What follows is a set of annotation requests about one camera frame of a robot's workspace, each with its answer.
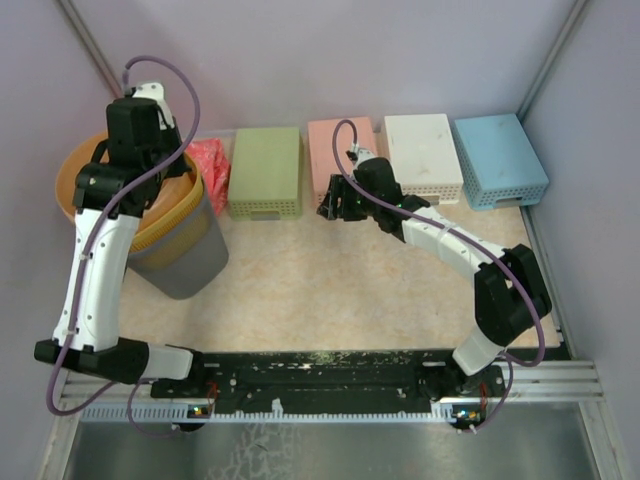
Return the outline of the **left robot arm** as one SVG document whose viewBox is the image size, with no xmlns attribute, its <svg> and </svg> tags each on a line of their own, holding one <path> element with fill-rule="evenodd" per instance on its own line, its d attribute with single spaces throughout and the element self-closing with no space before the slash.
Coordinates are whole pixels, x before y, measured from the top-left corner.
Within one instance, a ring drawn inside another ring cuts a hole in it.
<svg viewBox="0 0 640 480">
<path fill-rule="evenodd" d="M 154 346 L 119 334 L 119 301 L 127 259 L 144 212 L 163 182 L 188 172 L 166 101 L 136 93 L 106 108 L 107 137 L 78 172 L 75 250 L 66 299 L 36 360 L 108 381 L 171 379 L 184 395 L 201 394 L 208 373 L 191 351 Z"/>
</svg>

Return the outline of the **blue perforated plastic basket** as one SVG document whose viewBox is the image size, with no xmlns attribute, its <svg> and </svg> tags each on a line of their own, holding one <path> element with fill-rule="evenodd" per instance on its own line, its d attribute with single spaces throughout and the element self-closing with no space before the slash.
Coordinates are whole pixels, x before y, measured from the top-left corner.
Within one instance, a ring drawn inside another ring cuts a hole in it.
<svg viewBox="0 0 640 480">
<path fill-rule="evenodd" d="M 456 119 L 452 135 L 472 209 L 540 202 L 549 178 L 515 114 Z"/>
</svg>

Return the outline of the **green perforated plastic basket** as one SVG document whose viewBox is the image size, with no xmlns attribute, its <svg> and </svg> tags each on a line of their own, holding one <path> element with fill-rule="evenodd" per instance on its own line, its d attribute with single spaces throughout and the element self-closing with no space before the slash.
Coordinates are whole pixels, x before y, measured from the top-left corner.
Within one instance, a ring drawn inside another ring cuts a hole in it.
<svg viewBox="0 0 640 480">
<path fill-rule="evenodd" d="M 296 127 L 236 132 L 229 177 L 235 220 L 293 219 L 302 213 L 303 143 Z"/>
</svg>

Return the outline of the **pink perforated plastic basket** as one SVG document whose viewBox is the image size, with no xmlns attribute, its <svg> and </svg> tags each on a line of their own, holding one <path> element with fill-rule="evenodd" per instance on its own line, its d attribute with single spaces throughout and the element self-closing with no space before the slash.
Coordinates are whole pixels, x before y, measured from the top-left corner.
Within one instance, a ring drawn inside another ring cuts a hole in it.
<svg viewBox="0 0 640 480">
<path fill-rule="evenodd" d="M 376 137 L 369 117 L 351 117 L 358 133 L 358 145 L 377 154 Z M 316 120 L 308 123 L 308 148 L 311 166 L 311 179 L 314 205 L 319 206 L 327 193 L 330 177 L 339 174 L 332 150 L 332 136 L 340 119 Z M 347 173 L 352 171 L 352 163 L 345 152 L 352 146 L 352 129 L 345 125 L 340 128 L 337 138 L 337 149 L 343 168 Z"/>
</svg>

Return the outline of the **white perforated plastic basket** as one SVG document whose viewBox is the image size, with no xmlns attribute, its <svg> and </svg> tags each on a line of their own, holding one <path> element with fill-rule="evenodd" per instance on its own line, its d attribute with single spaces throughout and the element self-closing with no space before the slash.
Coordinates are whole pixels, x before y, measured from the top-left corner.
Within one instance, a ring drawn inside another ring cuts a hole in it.
<svg viewBox="0 0 640 480">
<path fill-rule="evenodd" d="M 388 115 L 381 132 L 404 194 L 439 204 L 460 200 L 463 175 L 446 114 Z"/>
</svg>

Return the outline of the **orange plastic bin liner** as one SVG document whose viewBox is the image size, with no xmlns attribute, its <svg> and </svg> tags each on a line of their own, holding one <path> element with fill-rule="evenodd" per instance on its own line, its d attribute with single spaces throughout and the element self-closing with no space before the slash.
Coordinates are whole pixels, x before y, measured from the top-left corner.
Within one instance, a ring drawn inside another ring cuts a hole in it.
<svg viewBox="0 0 640 480">
<path fill-rule="evenodd" d="M 97 144 L 106 138 L 106 130 L 89 137 L 75 148 L 59 169 L 55 182 L 55 197 L 60 209 L 71 223 L 74 223 L 75 216 L 75 207 L 72 204 L 72 199 L 75 191 L 76 175 L 90 161 Z M 164 180 L 157 199 L 143 214 L 138 229 L 139 232 L 168 213 L 193 189 L 196 180 L 196 165 L 188 155 L 185 155 L 185 160 L 189 166 L 189 171 L 181 177 Z"/>
</svg>

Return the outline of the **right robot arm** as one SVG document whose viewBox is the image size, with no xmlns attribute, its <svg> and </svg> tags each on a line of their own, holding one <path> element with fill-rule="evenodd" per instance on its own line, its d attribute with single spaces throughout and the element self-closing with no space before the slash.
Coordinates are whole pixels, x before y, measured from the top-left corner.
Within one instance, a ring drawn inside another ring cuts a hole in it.
<svg viewBox="0 0 640 480">
<path fill-rule="evenodd" d="M 474 290 L 475 325 L 444 366 L 429 370 L 428 395 L 470 395 L 482 372 L 523 333 L 536 331 L 538 365 L 545 352 L 541 320 L 552 303 L 533 251 L 503 247 L 475 236 L 443 217 L 427 200 L 403 194 L 388 160 L 357 163 L 350 175 L 331 175 L 317 208 L 327 220 L 374 220 L 385 233 L 438 257 Z"/>
</svg>

